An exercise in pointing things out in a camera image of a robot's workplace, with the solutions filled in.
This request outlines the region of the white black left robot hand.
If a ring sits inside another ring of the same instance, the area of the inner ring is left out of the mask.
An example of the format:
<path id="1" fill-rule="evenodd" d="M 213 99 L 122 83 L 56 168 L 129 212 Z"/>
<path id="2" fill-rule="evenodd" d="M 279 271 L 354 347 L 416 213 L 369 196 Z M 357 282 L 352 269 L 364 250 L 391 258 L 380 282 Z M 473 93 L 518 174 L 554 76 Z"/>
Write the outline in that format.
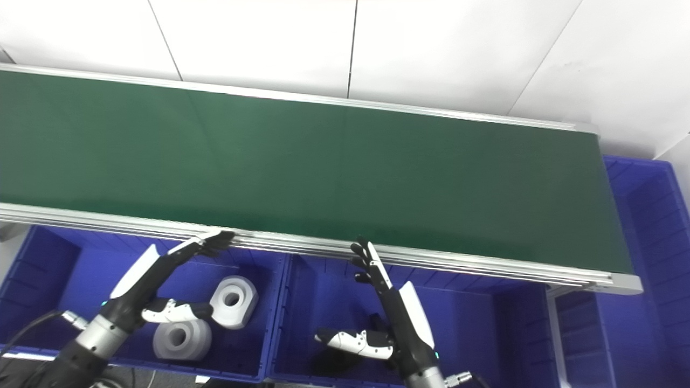
<path id="1" fill-rule="evenodd" d="M 158 297 L 158 289 L 191 258 L 198 255 L 214 258 L 226 251 L 234 237 L 234 231 L 214 229 L 179 243 L 165 254 L 160 254 L 156 245 L 149 246 L 119 280 L 97 317 L 128 334 L 147 322 L 209 319 L 214 312 L 209 302 Z"/>

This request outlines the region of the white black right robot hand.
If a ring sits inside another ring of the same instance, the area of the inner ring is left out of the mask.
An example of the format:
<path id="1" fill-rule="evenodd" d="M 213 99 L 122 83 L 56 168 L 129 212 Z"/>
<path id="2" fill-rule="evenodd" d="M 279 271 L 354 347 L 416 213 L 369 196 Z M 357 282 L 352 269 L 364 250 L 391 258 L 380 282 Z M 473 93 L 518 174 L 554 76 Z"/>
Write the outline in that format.
<path id="1" fill-rule="evenodd" d="M 364 358 L 390 359 L 404 380 L 440 373 L 428 317 L 412 282 L 397 288 L 372 241 L 359 236 L 350 249 L 351 263 L 360 268 L 357 282 L 372 285 L 389 321 L 386 331 L 360 332 L 317 328 L 314 339 L 328 347 Z"/>

